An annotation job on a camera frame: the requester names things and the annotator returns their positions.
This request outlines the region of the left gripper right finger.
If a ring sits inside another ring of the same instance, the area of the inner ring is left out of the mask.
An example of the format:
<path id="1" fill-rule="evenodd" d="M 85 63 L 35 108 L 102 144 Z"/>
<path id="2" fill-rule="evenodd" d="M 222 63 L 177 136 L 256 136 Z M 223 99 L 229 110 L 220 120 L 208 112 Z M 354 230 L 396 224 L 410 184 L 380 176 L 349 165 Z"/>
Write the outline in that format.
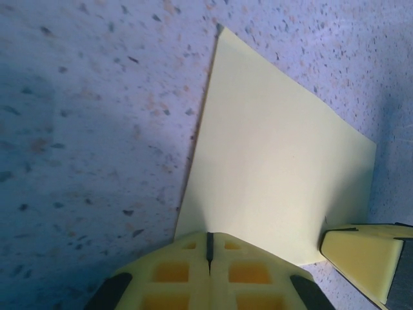
<path id="1" fill-rule="evenodd" d="M 208 234 L 211 309 L 333 309 L 312 275 L 229 234 Z"/>

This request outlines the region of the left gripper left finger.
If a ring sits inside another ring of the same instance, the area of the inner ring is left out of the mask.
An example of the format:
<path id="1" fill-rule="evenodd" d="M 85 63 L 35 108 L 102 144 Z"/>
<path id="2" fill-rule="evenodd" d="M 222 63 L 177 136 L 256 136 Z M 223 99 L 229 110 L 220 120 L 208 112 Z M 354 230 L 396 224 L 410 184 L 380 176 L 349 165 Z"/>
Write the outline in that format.
<path id="1" fill-rule="evenodd" d="M 86 309 L 210 309 L 210 233 L 174 241 L 119 268 Z"/>

